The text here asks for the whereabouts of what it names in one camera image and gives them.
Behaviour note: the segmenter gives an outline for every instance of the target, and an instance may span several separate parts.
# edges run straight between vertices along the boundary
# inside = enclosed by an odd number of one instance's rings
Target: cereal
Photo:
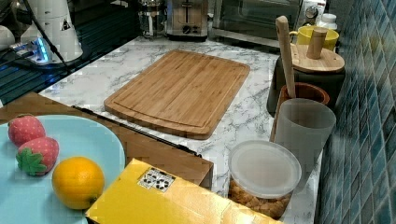
[[[253,211],[263,213],[274,219],[279,219],[285,212],[290,201],[291,193],[277,199],[257,198],[238,187],[235,181],[230,181],[229,198]]]

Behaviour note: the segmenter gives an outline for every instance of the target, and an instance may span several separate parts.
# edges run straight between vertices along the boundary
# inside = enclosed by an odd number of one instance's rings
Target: light blue plate
[[[90,119],[65,115],[40,116],[47,136],[59,143],[62,160],[84,156],[102,168],[105,189],[125,166],[118,137]],[[8,139],[8,126],[0,125],[0,223],[87,223],[84,212],[65,207],[52,190],[53,169],[44,176],[29,176],[18,168],[17,147]]]

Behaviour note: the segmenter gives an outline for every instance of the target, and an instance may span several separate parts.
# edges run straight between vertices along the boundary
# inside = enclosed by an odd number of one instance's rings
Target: bamboo cutting board
[[[248,76],[242,63],[172,50],[105,100],[105,110],[142,126],[207,139]]]

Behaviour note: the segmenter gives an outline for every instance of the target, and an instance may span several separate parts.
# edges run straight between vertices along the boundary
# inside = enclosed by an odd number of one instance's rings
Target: yellow package
[[[281,223],[135,159],[86,216],[100,224]]]

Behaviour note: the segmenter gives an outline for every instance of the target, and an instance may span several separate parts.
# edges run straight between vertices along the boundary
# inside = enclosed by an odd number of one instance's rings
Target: white marble surface
[[[172,49],[218,56],[250,66],[250,73],[245,83],[233,99],[216,130],[207,140],[191,140],[167,133],[159,133],[118,119],[104,109],[104,100],[110,94],[139,75],[140,72]],[[274,119],[266,110],[266,102],[277,58],[278,55],[275,54],[234,47],[210,40],[206,40],[204,43],[192,43],[171,42],[165,38],[149,41],[138,37],[43,90],[40,94],[66,105],[89,108],[95,113],[175,144],[181,144],[202,154],[204,159],[215,164],[212,191],[225,196],[230,177],[227,165],[230,150],[242,141],[269,139]],[[313,184],[308,184],[306,191],[300,193],[313,195],[312,200],[308,200],[310,202],[305,202],[307,204],[306,210],[294,209],[295,203],[293,202],[298,204],[299,201],[292,199],[284,215],[285,217],[283,217],[286,223],[312,222],[315,210],[315,186],[317,185],[317,178],[313,178]]]

